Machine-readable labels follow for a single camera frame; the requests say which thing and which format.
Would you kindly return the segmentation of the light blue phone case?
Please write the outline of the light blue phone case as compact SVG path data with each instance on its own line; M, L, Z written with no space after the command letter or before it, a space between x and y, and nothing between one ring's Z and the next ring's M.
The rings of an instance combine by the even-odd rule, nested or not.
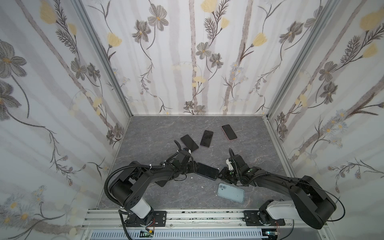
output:
M243 203L245 200L245 191L243 189L230 186L224 183L219 183L217 194L219 197Z

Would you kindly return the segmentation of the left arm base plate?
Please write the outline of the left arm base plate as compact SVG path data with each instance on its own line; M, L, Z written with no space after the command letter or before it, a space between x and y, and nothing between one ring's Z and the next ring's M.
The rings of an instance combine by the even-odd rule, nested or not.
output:
M126 227L165 227L167 212L151 211L144 219L139 218L136 214L130 214L123 219Z

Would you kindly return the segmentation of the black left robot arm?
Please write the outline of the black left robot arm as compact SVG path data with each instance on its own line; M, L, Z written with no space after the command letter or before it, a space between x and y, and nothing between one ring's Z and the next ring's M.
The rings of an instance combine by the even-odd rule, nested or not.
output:
M143 165L137 161L113 171L105 180L104 193L113 203L123 208L120 215L134 215L136 222L148 226L154 222L154 210L143 195L150 184L164 187L179 176L193 173L196 162L188 148L178 147L176 153L159 165Z

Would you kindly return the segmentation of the black phone purple edge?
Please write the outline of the black phone purple edge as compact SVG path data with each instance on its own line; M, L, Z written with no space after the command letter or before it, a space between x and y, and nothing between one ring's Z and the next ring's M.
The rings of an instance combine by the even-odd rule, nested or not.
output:
M189 135L181 137L181 141L191 152L194 152L199 148L196 142Z

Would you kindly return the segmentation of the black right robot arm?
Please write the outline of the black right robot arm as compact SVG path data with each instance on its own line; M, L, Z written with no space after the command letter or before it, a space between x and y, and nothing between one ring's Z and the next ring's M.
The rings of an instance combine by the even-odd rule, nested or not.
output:
M309 176L293 178L281 176L259 167L249 167L240 155L229 150L227 166L219 172L219 179L242 187L266 188L290 198L288 201L268 200L260 208L256 220L270 225L280 219L301 220L309 227L320 230L331 221L337 206L333 194L322 189Z

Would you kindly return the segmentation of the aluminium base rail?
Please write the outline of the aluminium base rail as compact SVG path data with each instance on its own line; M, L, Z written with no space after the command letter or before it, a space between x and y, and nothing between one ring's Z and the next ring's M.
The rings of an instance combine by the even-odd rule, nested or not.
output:
M128 231L143 230L153 235L156 230L184 229L260 229L267 239L259 240L332 240L333 235L327 226L315 230L303 221L284 220L285 226L250 226L243 221L244 211L256 209L158 209L167 212L165 227L128 227L124 232L123 224L115 209L89 210L84 223L83 240L126 240Z

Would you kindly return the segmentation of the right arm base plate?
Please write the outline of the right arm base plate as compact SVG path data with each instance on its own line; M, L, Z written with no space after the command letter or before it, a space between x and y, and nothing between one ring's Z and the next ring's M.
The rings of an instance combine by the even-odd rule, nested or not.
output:
M248 227L250 226L285 226L284 219L274 220L267 211L244 211L243 221Z

